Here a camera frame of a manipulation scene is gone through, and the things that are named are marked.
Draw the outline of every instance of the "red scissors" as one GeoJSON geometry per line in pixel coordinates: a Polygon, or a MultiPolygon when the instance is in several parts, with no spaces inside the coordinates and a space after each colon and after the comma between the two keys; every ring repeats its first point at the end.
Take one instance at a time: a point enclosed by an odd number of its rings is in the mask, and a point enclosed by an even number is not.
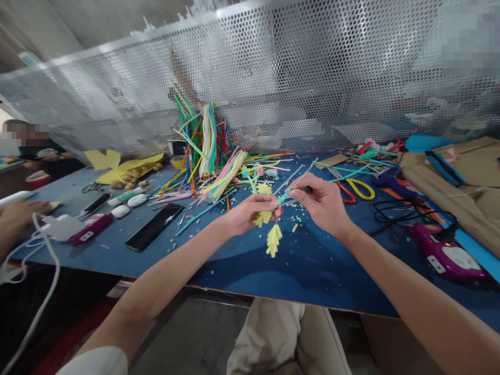
{"type": "MultiPolygon", "coordinates": [[[[340,174],[340,172],[338,170],[336,170],[334,167],[327,167],[328,171],[334,175],[336,178],[340,178],[342,177],[342,175],[340,174]]],[[[367,184],[365,184],[364,182],[361,182],[361,181],[358,181],[358,180],[354,180],[354,179],[346,179],[345,180],[349,185],[351,185],[351,187],[353,188],[354,192],[359,195],[360,198],[366,200],[366,201],[371,201],[373,198],[375,198],[375,191],[370,187],[368,186],[367,184]],[[361,185],[363,187],[366,188],[366,190],[368,190],[368,192],[370,193],[369,196],[366,196],[364,195],[361,191],[359,191],[359,189],[356,187],[356,184],[358,185],[361,185]]],[[[341,184],[341,181],[335,181],[335,183],[350,197],[350,199],[344,199],[342,198],[342,202],[344,203],[347,203],[347,204],[353,204],[353,203],[356,203],[356,197],[354,196],[353,193],[351,193],[349,190],[347,190],[342,184],[341,184]]]]}

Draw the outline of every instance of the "metal mesh panel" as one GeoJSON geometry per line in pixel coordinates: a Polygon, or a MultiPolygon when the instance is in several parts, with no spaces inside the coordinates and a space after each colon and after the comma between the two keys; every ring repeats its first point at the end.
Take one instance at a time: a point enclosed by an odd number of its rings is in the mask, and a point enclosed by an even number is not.
{"type": "MultiPolygon", "coordinates": [[[[458,35],[443,30],[444,7],[244,2],[4,74],[0,94],[73,151],[164,151],[179,125],[171,80],[193,103],[229,101],[219,112],[232,135],[260,150],[440,133],[465,114],[496,127],[499,77],[443,73],[443,34],[458,35]]],[[[497,7],[467,9],[481,20],[497,7]]]]}

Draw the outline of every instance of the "person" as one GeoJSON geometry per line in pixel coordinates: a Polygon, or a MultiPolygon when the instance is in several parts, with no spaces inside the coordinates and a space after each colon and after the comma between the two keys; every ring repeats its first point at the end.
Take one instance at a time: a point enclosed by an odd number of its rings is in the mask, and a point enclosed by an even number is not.
{"type": "MultiPolygon", "coordinates": [[[[291,186],[290,197],[350,250],[446,374],[498,373],[499,335],[353,224],[336,184],[308,173],[291,186]],[[312,192],[299,190],[305,186],[312,192]]],[[[229,238],[252,229],[257,212],[280,216],[277,205],[274,196],[251,195],[149,268],[58,374],[126,374],[152,320],[193,274],[229,238]]],[[[309,307],[256,298],[227,373],[350,374],[328,310],[309,307]]]]}
{"type": "Polygon", "coordinates": [[[0,264],[31,223],[34,213],[46,214],[50,202],[17,201],[0,207],[0,264]]]}
{"type": "Polygon", "coordinates": [[[58,180],[68,174],[85,167],[78,159],[59,146],[48,137],[41,125],[30,124],[22,120],[6,120],[4,131],[10,132],[14,138],[21,141],[19,157],[30,170],[43,170],[51,177],[51,181],[58,180]]]}

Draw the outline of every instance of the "brown cardboard box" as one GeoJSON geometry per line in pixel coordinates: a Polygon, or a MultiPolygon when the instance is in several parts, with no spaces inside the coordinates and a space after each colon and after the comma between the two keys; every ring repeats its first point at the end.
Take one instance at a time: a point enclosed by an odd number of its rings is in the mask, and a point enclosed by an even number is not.
{"type": "Polygon", "coordinates": [[[483,137],[475,141],[442,147],[455,148],[457,159],[452,166],[470,186],[456,188],[446,182],[436,170],[425,164],[425,154],[406,153],[399,165],[405,177],[443,210],[452,212],[471,236],[500,258],[500,141],[483,137]]]}

